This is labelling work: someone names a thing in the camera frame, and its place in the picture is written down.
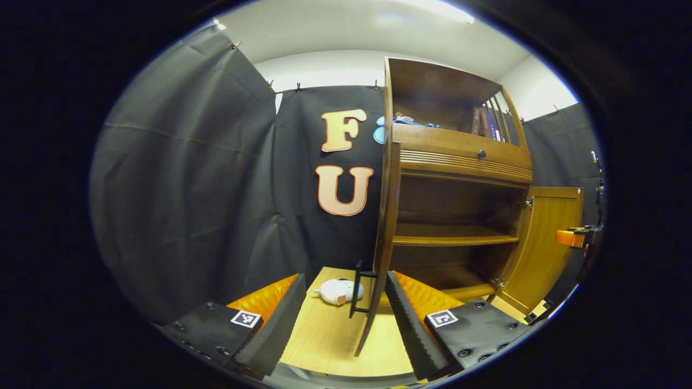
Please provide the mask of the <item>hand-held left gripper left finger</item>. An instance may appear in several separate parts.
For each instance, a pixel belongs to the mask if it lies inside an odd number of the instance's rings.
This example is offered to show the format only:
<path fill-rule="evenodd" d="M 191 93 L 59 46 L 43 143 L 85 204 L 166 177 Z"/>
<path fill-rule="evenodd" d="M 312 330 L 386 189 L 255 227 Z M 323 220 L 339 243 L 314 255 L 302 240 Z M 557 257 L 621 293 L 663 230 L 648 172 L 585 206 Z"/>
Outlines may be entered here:
<path fill-rule="evenodd" d="M 284 354 L 306 295 L 305 277 L 297 273 L 230 304 L 203 303 L 162 332 L 208 364 L 262 379 Z"/>

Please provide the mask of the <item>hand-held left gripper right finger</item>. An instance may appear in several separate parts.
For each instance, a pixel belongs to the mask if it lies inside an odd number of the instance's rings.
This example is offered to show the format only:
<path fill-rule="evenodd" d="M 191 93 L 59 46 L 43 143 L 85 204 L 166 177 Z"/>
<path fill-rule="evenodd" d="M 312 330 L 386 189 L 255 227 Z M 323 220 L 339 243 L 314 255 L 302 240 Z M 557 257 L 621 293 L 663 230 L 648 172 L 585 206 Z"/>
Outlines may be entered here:
<path fill-rule="evenodd" d="M 529 330 L 482 298 L 461 302 L 396 271 L 388 271 L 385 292 L 418 379 L 470 369 Z"/>

